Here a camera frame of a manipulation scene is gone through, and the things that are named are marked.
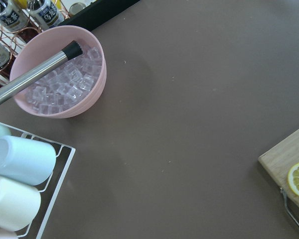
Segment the cream white cup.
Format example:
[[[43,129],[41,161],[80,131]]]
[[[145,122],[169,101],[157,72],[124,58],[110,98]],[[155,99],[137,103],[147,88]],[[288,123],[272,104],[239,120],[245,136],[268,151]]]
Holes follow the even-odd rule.
[[[0,176],[0,228],[25,228],[37,215],[40,204],[41,195],[35,187]]]

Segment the bamboo cutting board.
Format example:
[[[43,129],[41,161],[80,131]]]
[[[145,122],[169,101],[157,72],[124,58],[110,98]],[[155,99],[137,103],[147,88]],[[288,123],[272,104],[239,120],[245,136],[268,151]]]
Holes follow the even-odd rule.
[[[299,196],[288,184],[289,170],[299,163],[299,129],[263,153],[258,157],[258,161],[289,199],[299,207]]]

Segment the steel muddler black tip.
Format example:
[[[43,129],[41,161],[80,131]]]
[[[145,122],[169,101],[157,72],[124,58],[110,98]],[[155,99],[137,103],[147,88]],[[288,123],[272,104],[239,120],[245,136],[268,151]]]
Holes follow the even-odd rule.
[[[5,86],[0,88],[0,105],[16,94],[20,93],[34,82],[46,76],[56,68],[65,64],[69,60],[81,55],[83,53],[78,42],[72,41],[61,51],[49,59],[43,61],[33,69],[15,78]]]

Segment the light blue cup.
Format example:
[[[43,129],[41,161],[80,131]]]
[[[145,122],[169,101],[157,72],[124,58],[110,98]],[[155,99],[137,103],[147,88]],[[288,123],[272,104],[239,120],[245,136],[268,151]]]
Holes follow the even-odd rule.
[[[0,137],[0,175],[39,185],[52,173],[56,163],[54,147],[45,142],[11,135]]]

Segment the pink bowl with ice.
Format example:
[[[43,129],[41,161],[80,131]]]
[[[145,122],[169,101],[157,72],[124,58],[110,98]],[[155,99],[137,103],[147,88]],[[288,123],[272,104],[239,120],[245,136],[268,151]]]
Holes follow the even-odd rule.
[[[32,39],[16,57],[10,79],[34,68],[73,40],[80,44],[83,54],[14,96],[21,109],[35,116],[64,119],[85,112],[98,100],[107,76],[104,52],[99,40],[78,26],[55,27]]]

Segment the tea bottle dark label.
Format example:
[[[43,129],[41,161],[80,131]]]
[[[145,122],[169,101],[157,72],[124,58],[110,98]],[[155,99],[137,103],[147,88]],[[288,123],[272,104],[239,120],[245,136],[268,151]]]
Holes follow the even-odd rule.
[[[17,32],[27,26],[22,9],[11,0],[0,0],[0,24],[9,32]]]

